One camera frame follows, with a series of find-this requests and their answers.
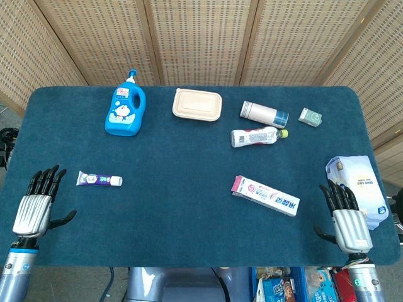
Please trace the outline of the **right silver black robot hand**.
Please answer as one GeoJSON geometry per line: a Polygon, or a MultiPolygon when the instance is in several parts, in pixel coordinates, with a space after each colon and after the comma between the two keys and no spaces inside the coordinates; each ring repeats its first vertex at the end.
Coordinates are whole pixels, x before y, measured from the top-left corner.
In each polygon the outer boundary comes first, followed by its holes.
{"type": "Polygon", "coordinates": [[[354,193],[331,180],[327,183],[328,186],[319,187],[326,199],[335,234],[326,234],[318,226],[314,226],[314,231],[321,239],[336,244],[345,254],[368,253],[373,247],[372,238],[354,193]]]}

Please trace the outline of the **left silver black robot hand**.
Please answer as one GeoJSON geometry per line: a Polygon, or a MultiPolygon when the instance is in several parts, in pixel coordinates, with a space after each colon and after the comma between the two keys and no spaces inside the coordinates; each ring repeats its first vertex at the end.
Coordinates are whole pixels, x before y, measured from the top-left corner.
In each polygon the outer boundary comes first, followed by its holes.
{"type": "Polygon", "coordinates": [[[13,225],[13,233],[20,240],[33,240],[48,230],[61,227],[77,214],[72,210],[66,217],[51,220],[52,206],[66,170],[59,165],[36,172],[30,180],[26,194],[22,197],[13,225]]]}

